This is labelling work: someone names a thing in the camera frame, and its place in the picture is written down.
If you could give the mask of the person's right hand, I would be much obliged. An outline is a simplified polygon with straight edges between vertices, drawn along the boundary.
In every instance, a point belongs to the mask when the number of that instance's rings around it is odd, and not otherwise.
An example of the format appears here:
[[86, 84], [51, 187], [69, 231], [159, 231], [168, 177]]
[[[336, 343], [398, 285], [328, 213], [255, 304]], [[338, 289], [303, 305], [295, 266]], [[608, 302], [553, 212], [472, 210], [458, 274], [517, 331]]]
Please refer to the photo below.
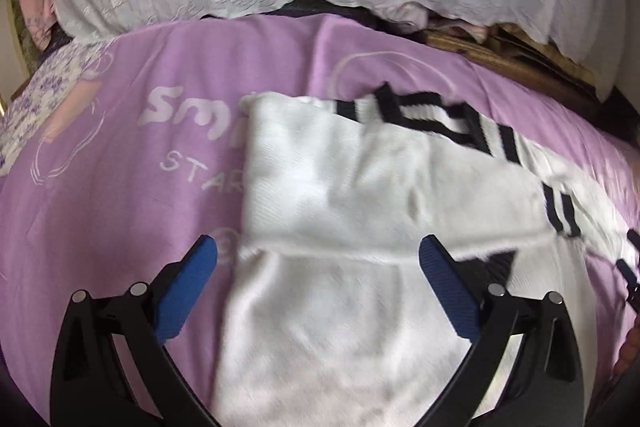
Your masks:
[[634, 321], [634, 327], [627, 333], [623, 346], [620, 347], [615, 369], [617, 373], [625, 373], [631, 368], [640, 351], [640, 321]]

